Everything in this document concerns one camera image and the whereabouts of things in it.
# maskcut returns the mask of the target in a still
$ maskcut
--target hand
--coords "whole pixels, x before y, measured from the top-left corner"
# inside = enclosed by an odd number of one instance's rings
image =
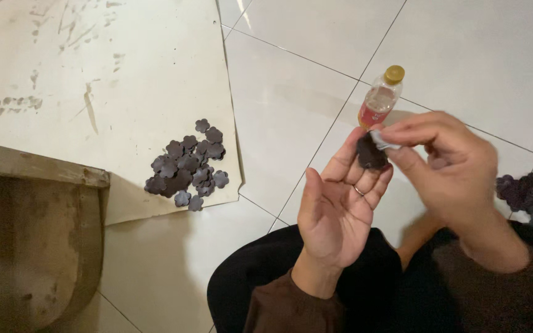
[[[365,133],[354,129],[322,176],[312,168],[306,170],[297,216],[304,249],[291,276],[313,296],[332,296],[342,269],[357,260],[366,245],[373,210],[392,178],[390,164],[381,172],[359,166],[356,144]]]
[[[467,222],[472,214],[492,211],[497,153],[461,121],[440,111],[424,113],[386,127],[381,135],[407,146],[386,154],[441,220]],[[425,145],[428,163],[409,147],[416,145]]]
[[[486,269],[512,273],[529,263],[529,252],[493,206],[497,153],[461,121],[435,111],[382,129],[404,147],[386,149],[411,180],[429,212],[455,231],[464,252]],[[428,163],[411,146],[425,145]]]

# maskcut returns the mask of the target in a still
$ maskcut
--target plastic bottle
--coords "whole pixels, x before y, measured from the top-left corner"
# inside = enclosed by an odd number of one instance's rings
[[[395,64],[374,80],[359,110],[361,127],[369,129],[386,119],[398,102],[402,92],[402,79],[404,79],[404,68]]]

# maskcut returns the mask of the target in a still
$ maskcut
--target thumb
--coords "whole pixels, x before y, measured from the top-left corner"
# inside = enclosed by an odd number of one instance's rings
[[[313,168],[306,169],[306,186],[301,196],[300,212],[297,223],[304,228],[312,228],[320,219],[320,198],[322,197],[322,178]]]
[[[429,165],[427,165],[419,153],[410,147],[401,147],[399,149],[387,148],[386,155],[409,178],[417,190],[431,175]]]

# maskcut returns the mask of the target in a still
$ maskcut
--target brown sleeve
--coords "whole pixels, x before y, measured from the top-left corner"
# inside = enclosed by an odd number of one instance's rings
[[[335,294],[319,299],[301,291],[291,270],[252,292],[244,333],[334,333],[342,331],[344,307]]]
[[[533,332],[533,248],[528,267],[512,274],[487,271],[457,241],[433,252],[467,332]]]

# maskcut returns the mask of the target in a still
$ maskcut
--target white cloth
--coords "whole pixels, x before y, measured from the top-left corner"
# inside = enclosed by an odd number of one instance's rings
[[[387,143],[386,141],[384,141],[381,138],[381,133],[380,133],[379,130],[372,130],[372,131],[370,131],[370,134],[371,134],[371,139],[375,143],[375,146],[377,147],[377,149],[379,149],[381,151],[383,151],[386,148],[398,149],[398,148],[402,147],[400,145],[395,145],[393,143]]]

